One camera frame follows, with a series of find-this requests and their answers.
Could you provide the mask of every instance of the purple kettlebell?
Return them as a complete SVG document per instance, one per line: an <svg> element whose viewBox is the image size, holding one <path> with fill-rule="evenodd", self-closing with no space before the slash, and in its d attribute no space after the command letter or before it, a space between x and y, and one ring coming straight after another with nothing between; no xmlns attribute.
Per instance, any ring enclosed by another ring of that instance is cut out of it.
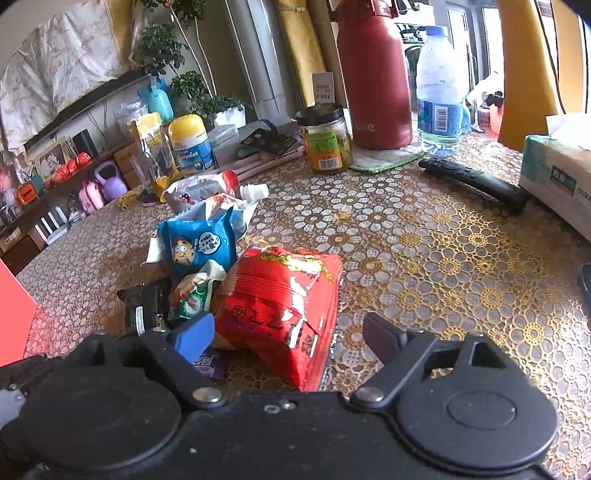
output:
<svg viewBox="0 0 591 480"><path fill-rule="evenodd" d="M112 177L104 178L100 175L104 169L112 167L115 174ZM95 170L96 181L103 187L103 194L107 202L115 200L128 192L125 182L121 179L121 173L112 160L106 161L99 165Z"/></svg>

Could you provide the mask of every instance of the white planter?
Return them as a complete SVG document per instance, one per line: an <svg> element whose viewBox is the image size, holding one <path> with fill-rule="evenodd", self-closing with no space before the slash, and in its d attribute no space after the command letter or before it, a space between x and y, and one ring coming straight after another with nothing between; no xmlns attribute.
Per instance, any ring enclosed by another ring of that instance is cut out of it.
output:
<svg viewBox="0 0 591 480"><path fill-rule="evenodd" d="M242 109L234 107L219 112L216 115L213 124L216 127L219 127L220 125L236 125L236 128L244 127L244 125L246 125L246 112L244 107L242 107Z"/></svg>

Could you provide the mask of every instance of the window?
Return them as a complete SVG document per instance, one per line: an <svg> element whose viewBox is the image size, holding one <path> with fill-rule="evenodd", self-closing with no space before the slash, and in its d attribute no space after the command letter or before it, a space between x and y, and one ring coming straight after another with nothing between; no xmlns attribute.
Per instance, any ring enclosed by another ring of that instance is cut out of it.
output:
<svg viewBox="0 0 591 480"><path fill-rule="evenodd" d="M467 95L474 87L474 80L470 63L472 52L470 49L470 32L468 19L463 8L448 8L449 24L453 48L456 50L457 71L460 74L459 87L463 95Z"/></svg>
<svg viewBox="0 0 591 480"><path fill-rule="evenodd" d="M503 74L505 61L503 57L503 35L501 32L501 17L498 8L483 8L486 46L488 52L489 73Z"/></svg>

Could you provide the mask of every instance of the white bottle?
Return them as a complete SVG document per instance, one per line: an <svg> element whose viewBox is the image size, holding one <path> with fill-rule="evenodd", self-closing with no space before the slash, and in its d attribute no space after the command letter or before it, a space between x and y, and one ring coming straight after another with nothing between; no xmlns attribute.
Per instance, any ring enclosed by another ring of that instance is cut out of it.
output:
<svg viewBox="0 0 591 480"><path fill-rule="evenodd" d="M457 152L465 114L457 57L446 27L427 27L417 63L419 140L426 152L447 157Z"/></svg>

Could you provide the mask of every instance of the bottle label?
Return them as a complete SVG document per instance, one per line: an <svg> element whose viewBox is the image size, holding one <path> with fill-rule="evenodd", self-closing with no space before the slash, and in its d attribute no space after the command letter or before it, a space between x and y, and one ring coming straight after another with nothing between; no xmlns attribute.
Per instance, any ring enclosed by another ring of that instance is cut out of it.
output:
<svg viewBox="0 0 591 480"><path fill-rule="evenodd" d="M425 100L418 101L418 129L441 137L462 134L464 108L461 103L446 105Z"/></svg>
<svg viewBox="0 0 591 480"><path fill-rule="evenodd" d="M194 168L199 172L213 167L213 152L207 135L192 135L171 143L177 155L179 170Z"/></svg>
<svg viewBox="0 0 591 480"><path fill-rule="evenodd" d="M343 167L339 142L334 130L305 135L308 157L314 170L336 170Z"/></svg>

